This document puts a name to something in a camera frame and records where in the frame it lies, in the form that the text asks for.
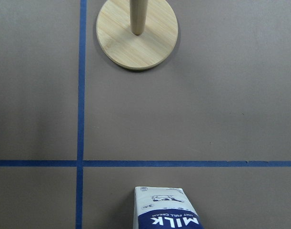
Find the wooden mug tree stand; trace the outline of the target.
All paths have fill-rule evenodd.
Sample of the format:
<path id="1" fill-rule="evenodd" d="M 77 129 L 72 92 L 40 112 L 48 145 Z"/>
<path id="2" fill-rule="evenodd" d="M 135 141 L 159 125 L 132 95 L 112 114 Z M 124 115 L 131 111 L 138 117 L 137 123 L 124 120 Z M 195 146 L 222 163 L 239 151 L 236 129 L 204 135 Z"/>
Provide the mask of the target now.
<path id="1" fill-rule="evenodd" d="M 117 65 L 143 71 L 163 62 L 178 38 L 176 15 L 165 0 L 108 0 L 96 21 L 104 53 Z"/>

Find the blue white milk carton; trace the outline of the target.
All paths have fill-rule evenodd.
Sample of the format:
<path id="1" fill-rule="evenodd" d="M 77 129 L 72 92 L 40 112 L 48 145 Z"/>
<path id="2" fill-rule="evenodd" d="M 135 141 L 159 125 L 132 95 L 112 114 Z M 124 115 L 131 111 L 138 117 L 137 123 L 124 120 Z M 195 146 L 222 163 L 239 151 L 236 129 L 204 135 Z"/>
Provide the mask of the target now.
<path id="1" fill-rule="evenodd" d="M 135 187 L 134 229 L 202 229 L 182 188 Z"/>

